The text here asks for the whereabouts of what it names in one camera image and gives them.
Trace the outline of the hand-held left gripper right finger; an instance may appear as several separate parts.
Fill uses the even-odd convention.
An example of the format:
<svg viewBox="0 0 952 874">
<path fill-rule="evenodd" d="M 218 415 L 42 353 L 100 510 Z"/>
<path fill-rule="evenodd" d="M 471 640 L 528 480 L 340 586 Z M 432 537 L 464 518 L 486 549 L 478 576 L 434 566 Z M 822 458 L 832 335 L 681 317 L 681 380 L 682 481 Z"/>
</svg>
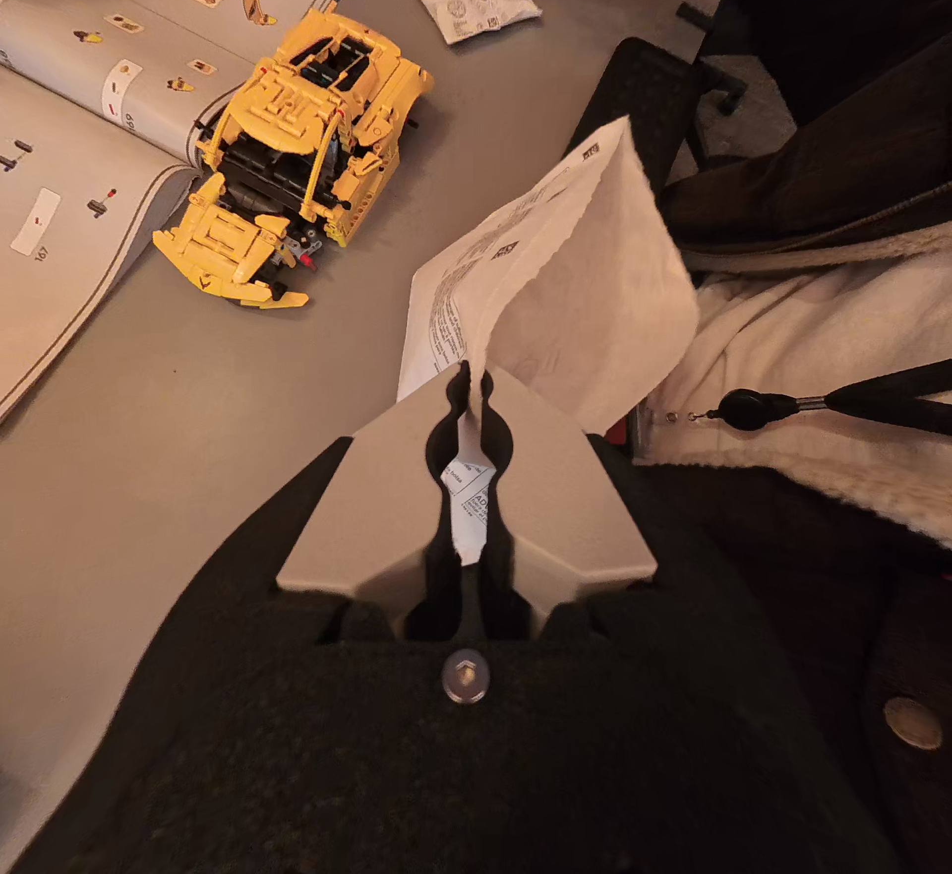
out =
<svg viewBox="0 0 952 874">
<path fill-rule="evenodd" d="M 503 368 L 486 368 L 481 391 L 495 468 L 478 561 L 486 636 L 528 639 L 557 606 L 651 580 L 657 561 L 584 429 Z"/>
</svg>

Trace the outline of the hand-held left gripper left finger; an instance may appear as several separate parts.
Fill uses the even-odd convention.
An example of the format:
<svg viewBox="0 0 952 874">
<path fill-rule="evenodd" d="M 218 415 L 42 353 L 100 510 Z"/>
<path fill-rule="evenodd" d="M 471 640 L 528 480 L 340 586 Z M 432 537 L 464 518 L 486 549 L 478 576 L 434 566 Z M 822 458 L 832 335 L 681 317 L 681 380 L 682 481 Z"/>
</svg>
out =
<svg viewBox="0 0 952 874">
<path fill-rule="evenodd" d="M 442 475 L 469 397 L 461 362 L 353 435 L 277 575 L 280 589 L 372 604 L 411 640 L 456 634 L 462 566 Z"/>
</svg>

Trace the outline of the large printed paper bag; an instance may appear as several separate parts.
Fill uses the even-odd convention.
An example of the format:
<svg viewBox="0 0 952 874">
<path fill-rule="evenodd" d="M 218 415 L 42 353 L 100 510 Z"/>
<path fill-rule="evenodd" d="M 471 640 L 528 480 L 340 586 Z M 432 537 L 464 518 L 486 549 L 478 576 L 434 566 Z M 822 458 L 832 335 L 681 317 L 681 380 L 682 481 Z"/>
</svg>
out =
<svg viewBox="0 0 952 874">
<path fill-rule="evenodd" d="M 602 435 L 684 356 L 699 320 L 627 118 L 415 273 L 397 399 L 467 361 Z"/>
</svg>

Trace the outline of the yellow toy car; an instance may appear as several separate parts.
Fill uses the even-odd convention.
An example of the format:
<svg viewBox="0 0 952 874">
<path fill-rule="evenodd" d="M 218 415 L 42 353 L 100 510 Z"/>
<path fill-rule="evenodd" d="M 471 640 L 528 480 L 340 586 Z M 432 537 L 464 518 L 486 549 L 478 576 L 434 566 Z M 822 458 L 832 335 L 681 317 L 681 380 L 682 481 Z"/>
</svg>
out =
<svg viewBox="0 0 952 874">
<path fill-rule="evenodd" d="M 261 58 L 197 143 L 208 178 L 153 244 L 195 287 L 254 309 L 308 295 L 285 274 L 345 248 L 400 161 L 432 76 L 386 36 L 314 8 Z"/>
</svg>

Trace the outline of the black office chair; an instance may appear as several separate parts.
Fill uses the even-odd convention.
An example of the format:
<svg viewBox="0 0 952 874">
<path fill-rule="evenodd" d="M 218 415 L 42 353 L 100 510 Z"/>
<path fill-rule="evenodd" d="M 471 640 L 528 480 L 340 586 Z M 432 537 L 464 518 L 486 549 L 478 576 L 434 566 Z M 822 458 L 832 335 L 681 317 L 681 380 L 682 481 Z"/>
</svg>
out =
<svg viewBox="0 0 952 874">
<path fill-rule="evenodd" d="M 706 85 L 701 62 L 626 38 L 615 48 L 565 154 L 602 126 L 627 117 L 649 186 L 659 196 Z"/>
</svg>

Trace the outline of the instruction booklet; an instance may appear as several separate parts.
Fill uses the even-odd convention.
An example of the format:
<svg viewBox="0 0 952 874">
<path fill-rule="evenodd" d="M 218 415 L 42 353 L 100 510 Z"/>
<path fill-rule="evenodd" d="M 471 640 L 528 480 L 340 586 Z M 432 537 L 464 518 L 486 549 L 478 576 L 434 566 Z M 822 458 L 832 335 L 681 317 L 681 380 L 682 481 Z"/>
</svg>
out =
<svg viewBox="0 0 952 874">
<path fill-rule="evenodd" d="M 5 418 L 200 176 L 199 123 L 339 0 L 2 0 Z"/>
</svg>

